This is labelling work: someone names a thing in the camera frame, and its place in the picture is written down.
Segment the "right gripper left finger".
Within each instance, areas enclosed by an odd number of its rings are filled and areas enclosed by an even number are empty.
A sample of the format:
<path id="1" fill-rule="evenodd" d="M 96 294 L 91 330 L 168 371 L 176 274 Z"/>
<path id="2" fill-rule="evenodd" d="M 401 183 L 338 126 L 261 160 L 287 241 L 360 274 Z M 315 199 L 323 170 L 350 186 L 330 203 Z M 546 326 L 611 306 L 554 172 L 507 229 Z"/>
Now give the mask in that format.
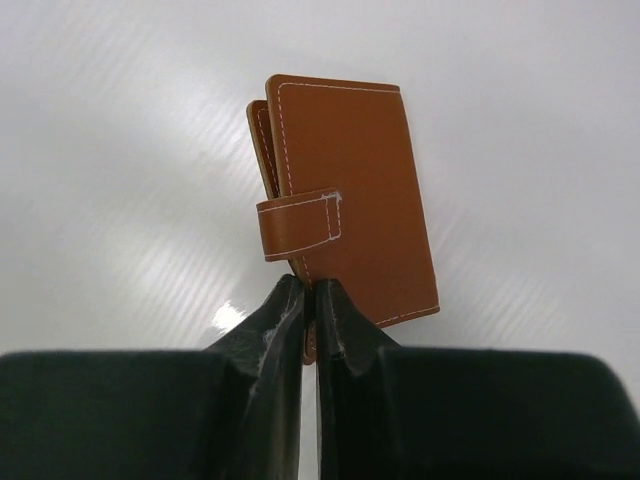
<path id="1" fill-rule="evenodd" d="M 293 479 L 306 292 L 286 275 L 203 350 L 1 359 L 5 479 Z"/>

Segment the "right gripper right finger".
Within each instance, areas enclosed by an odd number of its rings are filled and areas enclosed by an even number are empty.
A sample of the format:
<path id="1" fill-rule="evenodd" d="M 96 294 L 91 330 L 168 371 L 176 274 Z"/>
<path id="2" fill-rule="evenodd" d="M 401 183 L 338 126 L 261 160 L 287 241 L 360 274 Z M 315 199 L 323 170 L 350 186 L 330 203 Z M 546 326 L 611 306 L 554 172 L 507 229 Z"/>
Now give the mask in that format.
<path id="1" fill-rule="evenodd" d="M 639 418 L 582 354 L 403 347 L 315 289 L 323 479 L 635 479 Z"/>

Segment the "brown leather card holder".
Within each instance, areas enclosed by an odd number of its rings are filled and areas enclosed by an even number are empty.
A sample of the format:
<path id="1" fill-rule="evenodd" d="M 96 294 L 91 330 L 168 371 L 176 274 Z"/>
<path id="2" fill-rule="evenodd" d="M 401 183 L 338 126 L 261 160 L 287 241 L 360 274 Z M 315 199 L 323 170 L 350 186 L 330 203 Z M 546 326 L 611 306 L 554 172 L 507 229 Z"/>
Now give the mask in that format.
<path id="1" fill-rule="evenodd" d="M 308 287 L 335 279 L 386 328 L 440 309 L 398 86 L 275 74 L 247 118 L 266 199 L 263 255 Z"/>

